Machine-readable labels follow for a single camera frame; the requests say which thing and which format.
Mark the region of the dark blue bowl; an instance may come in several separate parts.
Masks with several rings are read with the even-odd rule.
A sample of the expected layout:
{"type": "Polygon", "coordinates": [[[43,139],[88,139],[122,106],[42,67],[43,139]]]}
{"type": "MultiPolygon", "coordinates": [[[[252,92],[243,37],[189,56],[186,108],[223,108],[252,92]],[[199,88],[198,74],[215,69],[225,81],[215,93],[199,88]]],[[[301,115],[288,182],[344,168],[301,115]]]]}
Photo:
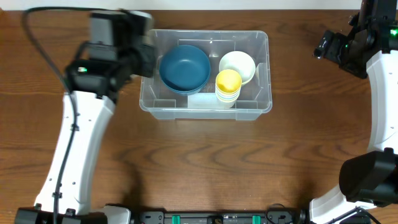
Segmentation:
{"type": "Polygon", "coordinates": [[[210,60],[198,47],[179,45],[162,57],[159,75],[161,80],[209,80],[210,60]]]}
{"type": "Polygon", "coordinates": [[[208,83],[208,80],[162,80],[162,83],[171,91],[182,96],[199,93],[208,83]]]}

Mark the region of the white small bowl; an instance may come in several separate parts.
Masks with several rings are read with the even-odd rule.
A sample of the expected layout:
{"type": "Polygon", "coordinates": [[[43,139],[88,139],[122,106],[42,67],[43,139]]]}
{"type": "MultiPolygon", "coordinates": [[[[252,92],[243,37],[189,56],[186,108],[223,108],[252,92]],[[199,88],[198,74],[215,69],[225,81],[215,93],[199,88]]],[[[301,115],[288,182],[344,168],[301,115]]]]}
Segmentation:
{"type": "Polygon", "coordinates": [[[225,54],[219,62],[219,71],[234,70],[242,78],[242,85],[248,84],[256,71],[254,59],[242,51],[232,51],[225,54]]]}

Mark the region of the yellow plastic cup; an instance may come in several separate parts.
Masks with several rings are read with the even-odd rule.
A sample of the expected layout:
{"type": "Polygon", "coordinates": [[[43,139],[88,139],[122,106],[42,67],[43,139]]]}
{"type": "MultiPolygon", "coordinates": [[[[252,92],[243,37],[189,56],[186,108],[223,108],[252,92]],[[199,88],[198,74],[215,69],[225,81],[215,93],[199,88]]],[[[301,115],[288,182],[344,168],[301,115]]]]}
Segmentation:
{"type": "Polygon", "coordinates": [[[216,77],[216,86],[224,93],[234,93],[240,89],[242,78],[240,74],[234,70],[222,70],[216,77]]]}

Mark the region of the cream plastic cup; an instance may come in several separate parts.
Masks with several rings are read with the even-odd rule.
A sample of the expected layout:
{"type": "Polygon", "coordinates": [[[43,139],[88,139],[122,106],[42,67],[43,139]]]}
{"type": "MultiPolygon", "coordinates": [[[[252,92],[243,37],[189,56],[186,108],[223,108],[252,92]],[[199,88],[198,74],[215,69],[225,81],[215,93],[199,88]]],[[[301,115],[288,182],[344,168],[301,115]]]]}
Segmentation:
{"type": "Polygon", "coordinates": [[[217,105],[221,109],[229,109],[232,108],[236,103],[236,100],[231,100],[231,101],[223,101],[220,99],[217,99],[217,105]]]}

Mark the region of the orange-yellow plastic cup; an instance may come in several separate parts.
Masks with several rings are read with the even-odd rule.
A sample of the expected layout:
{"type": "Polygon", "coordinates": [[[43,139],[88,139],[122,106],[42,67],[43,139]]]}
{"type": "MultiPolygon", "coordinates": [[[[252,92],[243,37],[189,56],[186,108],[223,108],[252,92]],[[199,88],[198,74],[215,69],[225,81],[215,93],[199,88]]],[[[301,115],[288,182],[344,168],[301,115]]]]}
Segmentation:
{"type": "Polygon", "coordinates": [[[221,101],[223,103],[234,103],[239,98],[239,96],[236,96],[234,98],[223,98],[223,97],[218,96],[218,95],[216,97],[217,97],[217,99],[219,101],[221,101]]]}

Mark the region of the light blue plastic cup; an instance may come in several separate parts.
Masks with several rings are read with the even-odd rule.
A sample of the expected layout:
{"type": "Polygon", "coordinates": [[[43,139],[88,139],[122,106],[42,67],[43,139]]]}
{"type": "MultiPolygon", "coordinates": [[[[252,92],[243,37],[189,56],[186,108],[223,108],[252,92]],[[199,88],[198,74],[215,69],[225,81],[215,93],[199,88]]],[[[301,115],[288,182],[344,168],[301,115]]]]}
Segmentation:
{"type": "Polygon", "coordinates": [[[219,94],[219,93],[216,93],[216,96],[221,96],[221,97],[223,97],[223,98],[234,98],[234,97],[236,97],[236,96],[239,96],[239,93],[237,93],[237,94],[235,94],[235,95],[222,95],[222,94],[219,94]]]}

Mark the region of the pink plastic cup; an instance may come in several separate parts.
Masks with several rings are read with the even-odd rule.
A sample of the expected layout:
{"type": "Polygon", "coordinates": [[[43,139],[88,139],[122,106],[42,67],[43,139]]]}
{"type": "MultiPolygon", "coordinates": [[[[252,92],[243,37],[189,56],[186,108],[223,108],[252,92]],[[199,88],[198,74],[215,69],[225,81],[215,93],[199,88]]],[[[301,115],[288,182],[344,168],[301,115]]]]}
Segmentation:
{"type": "Polygon", "coordinates": [[[215,93],[219,93],[219,94],[222,94],[222,95],[235,95],[237,93],[240,94],[240,92],[241,92],[241,89],[238,89],[238,90],[236,90],[236,91],[234,91],[232,93],[227,93],[227,92],[221,91],[220,89],[216,89],[216,91],[215,91],[215,93]]]}

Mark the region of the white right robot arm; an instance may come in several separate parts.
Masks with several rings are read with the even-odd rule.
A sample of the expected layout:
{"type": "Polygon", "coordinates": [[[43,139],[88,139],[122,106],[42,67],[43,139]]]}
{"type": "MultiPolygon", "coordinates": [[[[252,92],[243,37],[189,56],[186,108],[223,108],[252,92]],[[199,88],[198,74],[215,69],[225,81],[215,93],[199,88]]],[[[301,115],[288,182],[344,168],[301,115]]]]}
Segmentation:
{"type": "Polygon", "coordinates": [[[338,185],[310,202],[309,223],[375,222],[369,210],[397,203],[397,1],[363,0],[348,35],[326,30],[314,57],[371,87],[367,152],[340,169],[338,185]]]}

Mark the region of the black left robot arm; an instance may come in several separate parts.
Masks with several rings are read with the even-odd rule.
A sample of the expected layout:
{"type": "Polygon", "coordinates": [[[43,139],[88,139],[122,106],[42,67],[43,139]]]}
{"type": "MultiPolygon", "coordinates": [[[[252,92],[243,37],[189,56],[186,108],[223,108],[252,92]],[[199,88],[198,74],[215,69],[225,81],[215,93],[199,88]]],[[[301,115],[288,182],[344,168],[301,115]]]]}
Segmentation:
{"type": "Polygon", "coordinates": [[[151,77],[156,63],[149,37],[153,17],[141,11],[91,8],[90,34],[64,72],[60,135],[46,181],[16,223],[132,223],[130,209],[92,209],[98,153],[119,91],[133,76],[151,77]]]}

